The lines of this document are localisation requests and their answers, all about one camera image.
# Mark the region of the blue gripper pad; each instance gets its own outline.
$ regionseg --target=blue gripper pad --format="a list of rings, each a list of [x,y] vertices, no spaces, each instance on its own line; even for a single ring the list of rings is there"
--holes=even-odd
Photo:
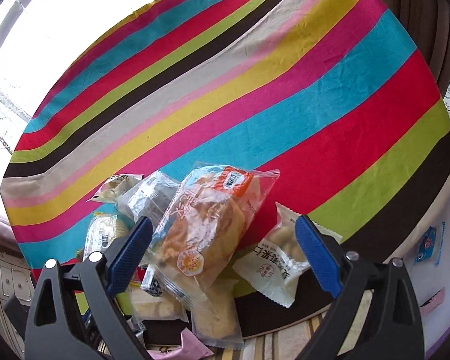
[[[126,291],[140,260],[152,240],[154,227],[151,220],[144,217],[131,232],[132,234],[128,237],[125,245],[108,269],[107,292],[111,297]]]
[[[323,244],[317,228],[300,216],[295,223],[295,236],[322,290],[337,298],[342,290],[340,267]]]

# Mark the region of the pink stripe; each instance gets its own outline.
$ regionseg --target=pink stripe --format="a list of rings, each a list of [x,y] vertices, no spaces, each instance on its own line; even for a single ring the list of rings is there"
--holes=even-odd
[[[37,108],[34,119],[41,113],[43,108],[57,95],[59,94],[70,82],[78,76],[87,66],[95,61],[99,56],[107,52],[108,50],[115,47],[118,43],[124,40],[130,34],[141,30],[142,28],[149,25],[153,20],[155,20],[159,15],[166,12],[167,10],[183,3],[186,0],[161,0],[158,1],[153,7],[148,11],[143,12],[136,19],[130,21],[129,23],[117,28],[116,31],[111,33],[101,42],[97,43],[93,48],[91,48],[82,58],[76,61],[72,66],[70,66],[65,73],[60,77],[56,84],[50,89],[43,101]]]
[[[216,78],[210,83],[204,85],[201,88],[193,91],[187,96],[184,96],[177,102],[171,104],[169,107],[160,110],[157,114],[153,115],[149,119],[145,120],[142,124],[135,127],[133,130],[129,131],[127,134],[123,135],[116,139],[113,143],[108,145],[103,151],[101,151],[96,157],[87,162],[80,169],[75,171],[69,178],[60,183],[57,187],[55,187],[52,191],[44,193],[42,195],[28,197],[25,199],[6,199],[4,198],[4,202],[7,207],[32,207],[35,205],[39,205],[45,203],[48,200],[53,199],[54,197],[60,195],[66,188],[72,185],[77,179],[87,174],[91,169],[93,169],[97,164],[102,162],[106,157],[113,154],[113,152],[119,147],[123,146],[136,136],[143,133],[145,130],[165,119],[166,117],[173,114],[180,108],[185,105],[193,102],[195,99],[207,94],[208,92],[213,91],[216,88],[224,85],[228,81],[233,80],[234,78],[240,76],[242,73],[250,69],[253,65],[259,62],[262,58],[265,58],[269,55],[281,42],[281,40],[285,37],[285,35],[302,19],[304,15],[306,15],[318,2],[318,0],[307,0],[303,5],[301,5],[300,9],[297,10],[294,15],[285,22],[282,27],[274,32],[269,38],[262,42],[262,45],[255,51],[255,53],[242,64],[232,68],[227,73],[222,76]]]
[[[385,10],[385,5],[379,0],[359,0],[355,7],[286,74],[191,124],[119,172],[150,174],[200,144],[311,85],[339,62],[373,28]],[[93,193],[94,191],[90,191],[70,209],[49,222],[32,226],[15,226],[18,242],[37,242],[61,234],[63,229],[70,228],[96,208],[91,207],[90,203],[85,203]]]

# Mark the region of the orange label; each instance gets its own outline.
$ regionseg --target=orange label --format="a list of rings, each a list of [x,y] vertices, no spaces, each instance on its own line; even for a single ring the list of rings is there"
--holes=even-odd
[[[204,258],[195,249],[181,251],[176,261],[177,267],[185,276],[195,276],[203,271]]]
[[[245,193],[252,179],[252,173],[227,166],[218,178],[215,189],[239,197]]]

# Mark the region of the colorful striped cloth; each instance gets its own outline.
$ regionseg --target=colorful striped cloth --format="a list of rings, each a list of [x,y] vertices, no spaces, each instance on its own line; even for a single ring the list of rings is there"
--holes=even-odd
[[[92,213],[114,210],[87,202],[108,176],[160,169],[182,179],[196,161],[281,170],[237,256],[273,227],[277,200],[383,261],[450,174],[450,121],[380,0],[158,0],[54,85],[1,195],[40,269],[50,257],[74,261]],[[249,299],[237,299],[239,312],[261,302],[251,292],[238,286]]]

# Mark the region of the round orange sticker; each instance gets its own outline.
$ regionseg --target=round orange sticker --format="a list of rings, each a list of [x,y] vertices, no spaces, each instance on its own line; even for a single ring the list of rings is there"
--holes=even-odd
[[[196,249],[181,251],[176,262],[185,276],[195,276],[203,270],[203,256]]]

